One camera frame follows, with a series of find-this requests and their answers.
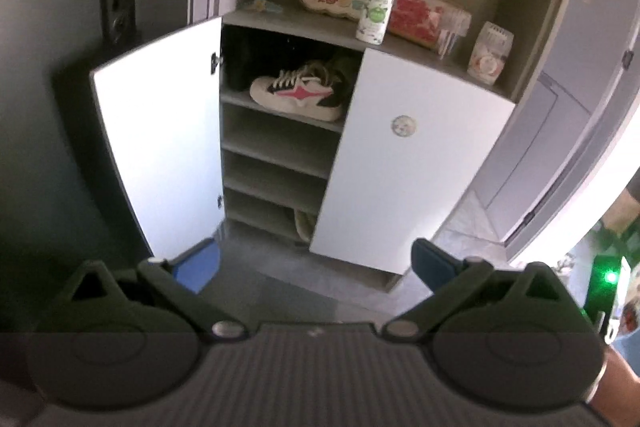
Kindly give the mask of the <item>cream shoe on shelf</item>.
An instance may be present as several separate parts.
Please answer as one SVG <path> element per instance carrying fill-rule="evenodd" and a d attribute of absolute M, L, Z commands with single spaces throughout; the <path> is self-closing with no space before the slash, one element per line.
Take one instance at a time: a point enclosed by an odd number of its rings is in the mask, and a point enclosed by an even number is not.
<path fill-rule="evenodd" d="M 299 242 L 304 246 L 309 246 L 314 237 L 318 217 L 302 210 L 294 210 L 294 223 Z"/>

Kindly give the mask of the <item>white right cabinet door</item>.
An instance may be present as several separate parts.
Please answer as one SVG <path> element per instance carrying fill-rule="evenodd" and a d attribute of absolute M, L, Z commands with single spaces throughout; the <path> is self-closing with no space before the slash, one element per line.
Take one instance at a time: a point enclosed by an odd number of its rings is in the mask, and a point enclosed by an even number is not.
<path fill-rule="evenodd" d="M 446 72 L 363 54 L 310 250 L 393 274 L 475 178 L 513 102 Z"/>

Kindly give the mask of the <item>white cabinet door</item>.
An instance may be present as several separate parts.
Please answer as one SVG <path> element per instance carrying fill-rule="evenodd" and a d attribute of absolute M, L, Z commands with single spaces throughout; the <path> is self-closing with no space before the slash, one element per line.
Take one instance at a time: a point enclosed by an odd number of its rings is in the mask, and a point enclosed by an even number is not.
<path fill-rule="evenodd" d="M 155 258 L 172 260 L 224 222 L 215 17 L 95 69 L 91 87 L 129 209 Z"/>
<path fill-rule="evenodd" d="M 310 250 L 393 274 L 475 178 L 513 102 L 446 72 L 363 54 Z"/>

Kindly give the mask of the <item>white left cabinet door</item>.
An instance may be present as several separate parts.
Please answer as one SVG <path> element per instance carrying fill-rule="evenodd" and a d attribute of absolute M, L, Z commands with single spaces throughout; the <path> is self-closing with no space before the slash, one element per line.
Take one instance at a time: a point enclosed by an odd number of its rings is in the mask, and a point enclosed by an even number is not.
<path fill-rule="evenodd" d="M 129 209 L 155 258 L 172 260 L 224 222 L 215 17 L 95 69 L 91 87 Z"/>

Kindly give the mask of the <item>white pink sneaker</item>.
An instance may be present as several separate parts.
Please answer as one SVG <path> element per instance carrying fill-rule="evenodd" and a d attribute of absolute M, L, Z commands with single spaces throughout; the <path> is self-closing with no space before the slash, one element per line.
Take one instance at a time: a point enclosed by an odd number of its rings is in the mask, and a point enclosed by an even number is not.
<path fill-rule="evenodd" d="M 318 121 L 339 120 L 352 82 L 342 72 L 320 62 L 281 70 L 277 77 L 262 76 L 250 85 L 250 98 L 273 112 Z"/>

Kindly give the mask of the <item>clear air freshener container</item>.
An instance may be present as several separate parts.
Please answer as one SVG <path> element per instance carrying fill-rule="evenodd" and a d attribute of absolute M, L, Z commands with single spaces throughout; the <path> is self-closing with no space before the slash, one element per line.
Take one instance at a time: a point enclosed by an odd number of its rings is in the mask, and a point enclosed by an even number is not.
<path fill-rule="evenodd" d="M 492 86 L 504 69 L 513 40 L 511 31 L 491 22 L 484 23 L 472 49 L 468 74 Z"/>

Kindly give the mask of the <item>red patterned package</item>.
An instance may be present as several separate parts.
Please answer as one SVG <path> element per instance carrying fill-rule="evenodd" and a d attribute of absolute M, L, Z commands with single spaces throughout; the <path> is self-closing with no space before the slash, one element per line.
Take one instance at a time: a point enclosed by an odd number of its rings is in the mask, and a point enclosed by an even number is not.
<path fill-rule="evenodd" d="M 395 0 L 387 30 L 440 58 L 468 34 L 472 15 L 445 0 Z"/>

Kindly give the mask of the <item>white green spray bottle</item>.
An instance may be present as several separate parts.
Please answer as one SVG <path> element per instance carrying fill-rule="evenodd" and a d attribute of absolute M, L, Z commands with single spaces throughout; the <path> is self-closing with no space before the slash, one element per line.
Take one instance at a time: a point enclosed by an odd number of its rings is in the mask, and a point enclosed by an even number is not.
<path fill-rule="evenodd" d="M 379 46 L 385 37 L 395 0 L 364 0 L 356 38 Z"/>

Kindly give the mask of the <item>dark entrance door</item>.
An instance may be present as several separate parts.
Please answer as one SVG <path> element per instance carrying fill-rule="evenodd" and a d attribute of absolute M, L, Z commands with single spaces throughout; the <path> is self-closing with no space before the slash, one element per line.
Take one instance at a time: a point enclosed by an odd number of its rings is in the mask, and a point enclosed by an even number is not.
<path fill-rule="evenodd" d="M 102 0 L 1 0 L 1 257 L 129 265 L 146 254 L 100 135 L 90 72 L 115 57 Z M 134 0 L 120 48 L 184 26 Z"/>

